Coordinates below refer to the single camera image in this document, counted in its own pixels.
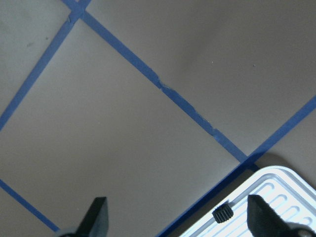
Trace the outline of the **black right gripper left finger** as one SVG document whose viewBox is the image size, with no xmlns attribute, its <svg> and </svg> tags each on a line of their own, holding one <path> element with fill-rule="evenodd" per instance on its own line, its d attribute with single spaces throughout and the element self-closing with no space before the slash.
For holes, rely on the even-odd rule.
<svg viewBox="0 0 316 237">
<path fill-rule="evenodd" d="M 96 197 L 80 225 L 74 232 L 59 234 L 60 237 L 106 237 L 109 229 L 106 197 Z"/>
</svg>

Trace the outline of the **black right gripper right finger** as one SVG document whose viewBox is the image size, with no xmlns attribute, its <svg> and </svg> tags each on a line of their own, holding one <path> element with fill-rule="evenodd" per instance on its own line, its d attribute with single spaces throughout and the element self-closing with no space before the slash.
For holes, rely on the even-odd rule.
<svg viewBox="0 0 316 237">
<path fill-rule="evenodd" d="M 306 225 L 285 222 L 259 195 L 247 198 L 247 226 L 254 237 L 314 237 Z"/>
</svg>

